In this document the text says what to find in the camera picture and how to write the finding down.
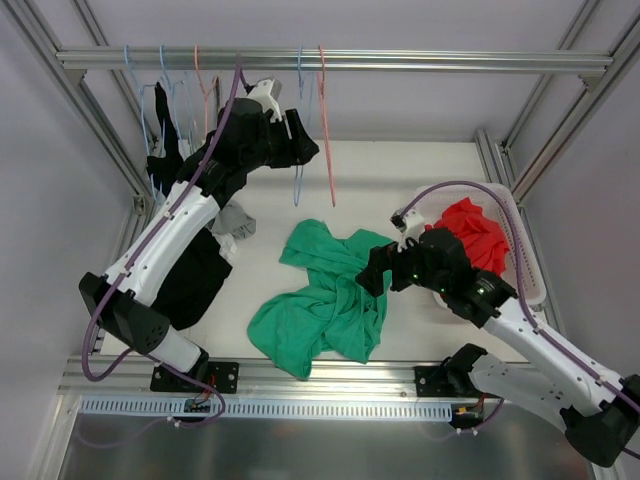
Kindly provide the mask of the green tank top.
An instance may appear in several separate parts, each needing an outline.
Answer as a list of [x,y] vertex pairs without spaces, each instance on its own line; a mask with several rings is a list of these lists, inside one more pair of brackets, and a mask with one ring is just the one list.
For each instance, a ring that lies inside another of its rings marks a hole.
[[298,223],[279,262],[305,270],[308,284],[261,305],[247,327],[252,345],[298,379],[310,377],[313,360],[324,352],[367,363],[381,342],[388,300],[367,292],[356,275],[371,249],[390,242],[370,230],[340,239],[320,220]]

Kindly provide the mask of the pink plastic hanger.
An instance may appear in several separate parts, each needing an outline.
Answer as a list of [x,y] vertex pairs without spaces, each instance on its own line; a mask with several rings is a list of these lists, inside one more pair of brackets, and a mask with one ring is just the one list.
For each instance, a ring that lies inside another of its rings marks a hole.
[[320,58],[320,71],[317,73],[317,81],[318,81],[318,101],[321,112],[321,122],[323,128],[323,139],[324,139],[324,147],[325,147],[325,158],[327,165],[327,175],[329,182],[329,191],[330,191],[330,199],[331,206],[336,207],[337,198],[336,198],[336,187],[335,180],[333,174],[333,162],[332,162],[332,152],[331,152],[331,144],[330,144],[330,134],[329,134],[329,122],[328,122],[328,111],[327,111],[327,103],[326,103],[326,57],[324,49],[321,45],[318,46],[319,58]]

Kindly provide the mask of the red tank top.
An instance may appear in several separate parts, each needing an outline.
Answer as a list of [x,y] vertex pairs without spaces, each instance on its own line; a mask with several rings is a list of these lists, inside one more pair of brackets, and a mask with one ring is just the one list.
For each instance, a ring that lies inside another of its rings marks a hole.
[[464,246],[473,267],[501,276],[506,271],[509,243],[499,223],[487,218],[469,197],[449,206],[434,228],[446,228]]

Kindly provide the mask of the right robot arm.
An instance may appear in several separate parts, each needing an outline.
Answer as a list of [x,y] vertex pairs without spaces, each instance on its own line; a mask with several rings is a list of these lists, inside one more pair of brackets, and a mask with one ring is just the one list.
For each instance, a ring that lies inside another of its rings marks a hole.
[[564,434],[585,459],[612,466],[639,429],[639,378],[598,363],[539,321],[500,276],[476,268],[463,243],[445,228],[374,247],[356,281],[374,297],[386,288],[419,286],[438,294],[456,316],[510,345],[531,370],[509,367],[485,349],[464,345],[444,364],[448,388],[475,390],[537,415]]

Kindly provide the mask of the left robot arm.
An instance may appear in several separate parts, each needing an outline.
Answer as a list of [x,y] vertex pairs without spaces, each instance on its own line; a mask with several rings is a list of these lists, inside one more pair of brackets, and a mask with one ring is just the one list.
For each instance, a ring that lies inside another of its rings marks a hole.
[[167,203],[139,239],[102,276],[79,289],[91,315],[87,335],[102,328],[129,350],[161,363],[186,391],[207,382],[208,353],[184,337],[154,304],[184,252],[263,166],[307,164],[319,152],[295,109],[274,101],[230,99],[206,144],[178,170]]

